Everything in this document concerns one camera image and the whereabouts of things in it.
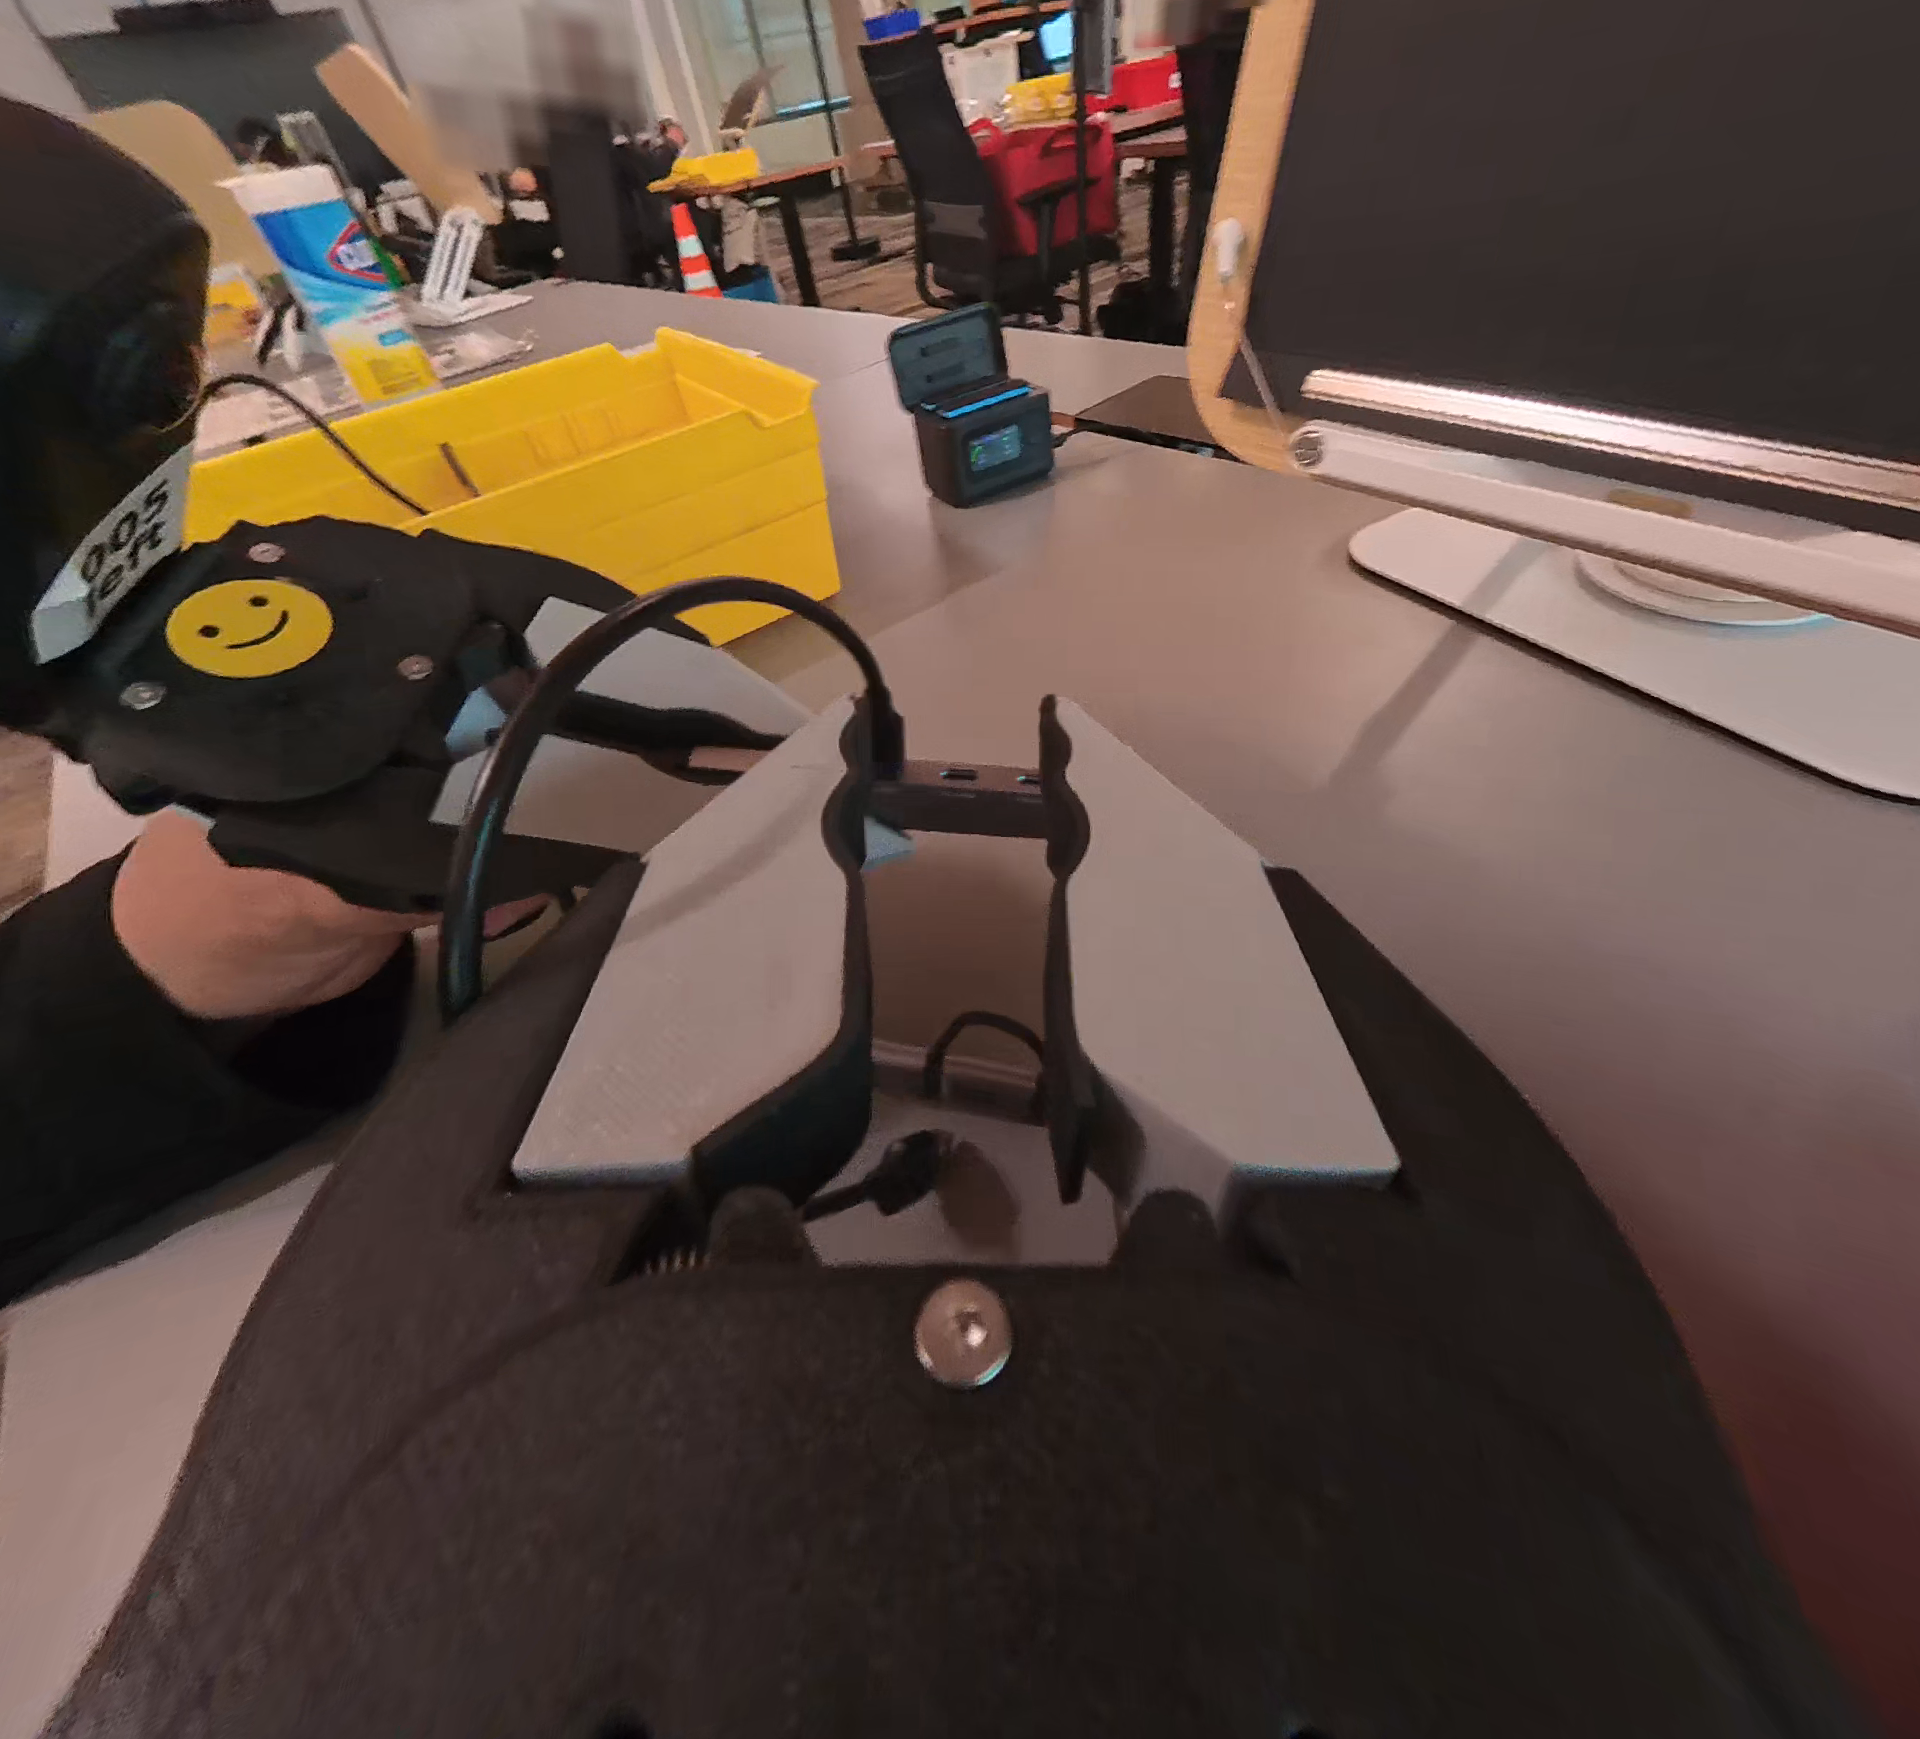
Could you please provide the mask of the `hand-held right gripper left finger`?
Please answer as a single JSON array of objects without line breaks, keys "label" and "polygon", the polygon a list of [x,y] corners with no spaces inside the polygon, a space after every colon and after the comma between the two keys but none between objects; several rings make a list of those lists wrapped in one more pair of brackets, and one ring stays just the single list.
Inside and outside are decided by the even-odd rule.
[{"label": "hand-held right gripper left finger", "polygon": [[533,1186],[812,1198],[871,1124],[868,704],[841,697],[648,860],[511,1165]]}]

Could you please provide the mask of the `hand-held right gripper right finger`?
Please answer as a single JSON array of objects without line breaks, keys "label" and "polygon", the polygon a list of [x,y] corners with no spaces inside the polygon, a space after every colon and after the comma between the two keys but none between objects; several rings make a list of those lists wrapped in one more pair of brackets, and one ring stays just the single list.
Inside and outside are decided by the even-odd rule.
[{"label": "hand-held right gripper right finger", "polygon": [[1401,1158],[1261,852],[1083,705],[1038,720],[1040,1116],[1063,1203],[1382,1186]]}]

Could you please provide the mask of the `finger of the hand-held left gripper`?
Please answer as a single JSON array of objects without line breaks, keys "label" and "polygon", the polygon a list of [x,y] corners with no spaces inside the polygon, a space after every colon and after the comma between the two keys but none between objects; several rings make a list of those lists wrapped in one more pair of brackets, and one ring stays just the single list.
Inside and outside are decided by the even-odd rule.
[{"label": "finger of the hand-held left gripper", "polygon": [[785,738],[783,714],[565,714],[533,754],[503,836],[646,853]]},{"label": "finger of the hand-held left gripper", "polygon": [[732,652],[672,621],[594,665],[547,731],[646,758],[690,758],[770,749],[809,717],[808,708]]}]

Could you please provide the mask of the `yellow plastic bin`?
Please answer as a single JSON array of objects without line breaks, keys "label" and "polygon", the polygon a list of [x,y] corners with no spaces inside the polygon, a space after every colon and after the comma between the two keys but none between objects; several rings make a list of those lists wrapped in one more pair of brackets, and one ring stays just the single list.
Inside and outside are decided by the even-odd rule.
[{"label": "yellow plastic bin", "polygon": [[740,576],[832,600],[843,576],[815,388],[754,352],[659,328],[643,350],[604,342],[348,418],[348,448],[417,513],[316,431],[292,431],[196,461],[185,535],[340,520],[542,554],[633,596]]}]

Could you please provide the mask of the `grey usb hub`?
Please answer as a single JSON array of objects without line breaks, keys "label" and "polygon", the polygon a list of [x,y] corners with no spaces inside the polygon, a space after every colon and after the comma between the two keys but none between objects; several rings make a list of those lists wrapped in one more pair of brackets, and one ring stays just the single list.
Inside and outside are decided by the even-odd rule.
[{"label": "grey usb hub", "polygon": [[1021,766],[902,760],[877,769],[866,815],[904,836],[1046,839],[1043,777]]}]

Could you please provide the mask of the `person's left hand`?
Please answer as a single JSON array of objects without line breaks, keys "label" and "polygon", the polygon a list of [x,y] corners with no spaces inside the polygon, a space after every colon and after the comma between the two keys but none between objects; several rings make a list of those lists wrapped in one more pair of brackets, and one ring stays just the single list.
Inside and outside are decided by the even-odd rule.
[{"label": "person's left hand", "polygon": [[427,922],[348,903],[298,876],[231,866],[176,812],[145,824],[111,889],[123,951],[196,1021],[268,1021],[348,996]]}]

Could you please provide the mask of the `blue and black device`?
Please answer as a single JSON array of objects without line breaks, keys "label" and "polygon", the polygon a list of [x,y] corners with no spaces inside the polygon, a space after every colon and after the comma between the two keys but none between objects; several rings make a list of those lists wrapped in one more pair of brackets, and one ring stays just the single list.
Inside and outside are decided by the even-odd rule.
[{"label": "blue and black device", "polygon": [[897,327],[887,363],[934,500],[967,511],[1053,479],[1050,396],[1012,375],[990,302]]}]

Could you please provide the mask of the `white wipes canister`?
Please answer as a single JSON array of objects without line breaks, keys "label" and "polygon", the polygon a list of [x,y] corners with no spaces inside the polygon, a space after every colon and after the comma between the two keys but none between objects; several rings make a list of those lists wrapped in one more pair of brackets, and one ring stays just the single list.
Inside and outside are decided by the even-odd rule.
[{"label": "white wipes canister", "polygon": [[221,189],[253,221],[358,402],[384,406],[438,388],[433,360],[332,168],[257,168]]}]

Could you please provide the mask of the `black flat panel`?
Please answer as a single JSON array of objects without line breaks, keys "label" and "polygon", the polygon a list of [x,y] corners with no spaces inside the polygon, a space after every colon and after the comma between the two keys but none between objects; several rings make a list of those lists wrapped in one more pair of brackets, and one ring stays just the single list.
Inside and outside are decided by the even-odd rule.
[{"label": "black flat panel", "polygon": [[1185,376],[1152,376],[1127,384],[1079,409],[1071,424],[1074,431],[1233,461],[1212,438]]}]

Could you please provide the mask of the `black office chair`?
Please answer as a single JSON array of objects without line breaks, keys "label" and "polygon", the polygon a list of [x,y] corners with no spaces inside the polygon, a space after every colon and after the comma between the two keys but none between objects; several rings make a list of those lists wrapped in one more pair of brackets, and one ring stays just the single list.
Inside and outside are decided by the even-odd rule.
[{"label": "black office chair", "polygon": [[1014,238],[1007,200],[958,110],[933,33],[868,43],[861,70],[896,148],[913,221],[913,287],[924,307],[989,302],[1003,318],[1063,323],[1049,267]]}]

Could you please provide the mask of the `black floor lamp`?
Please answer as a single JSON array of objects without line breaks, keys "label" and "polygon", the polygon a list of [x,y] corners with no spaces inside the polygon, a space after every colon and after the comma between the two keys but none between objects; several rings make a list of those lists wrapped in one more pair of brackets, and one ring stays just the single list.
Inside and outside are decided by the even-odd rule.
[{"label": "black floor lamp", "polygon": [[838,200],[843,217],[843,241],[832,249],[832,259],[847,265],[868,265],[880,259],[880,243],[875,238],[866,238],[858,230],[853,199],[852,199],[852,180],[850,168],[846,162],[846,151],[841,146],[841,134],[838,129],[834,93],[827,80],[824,43],[820,35],[820,22],[813,11],[813,0],[801,0],[805,44],[812,58],[813,78],[817,85],[817,97],[821,106],[821,117],[825,121],[827,139],[834,151],[835,174],[838,174]]}]

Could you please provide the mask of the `black monitor screen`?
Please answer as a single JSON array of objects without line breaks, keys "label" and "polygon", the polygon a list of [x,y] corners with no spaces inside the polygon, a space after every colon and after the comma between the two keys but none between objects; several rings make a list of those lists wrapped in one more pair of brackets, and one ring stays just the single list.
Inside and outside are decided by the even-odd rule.
[{"label": "black monitor screen", "polygon": [[1918,0],[1314,0],[1251,339],[1917,463]]}]

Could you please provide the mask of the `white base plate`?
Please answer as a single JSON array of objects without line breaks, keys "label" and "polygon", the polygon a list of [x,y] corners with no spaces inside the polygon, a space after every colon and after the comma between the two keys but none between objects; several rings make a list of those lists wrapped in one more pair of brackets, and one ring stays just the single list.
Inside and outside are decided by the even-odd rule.
[{"label": "white base plate", "polygon": [[1854,792],[1918,799],[1917,641],[1593,554],[1402,511],[1357,572]]}]

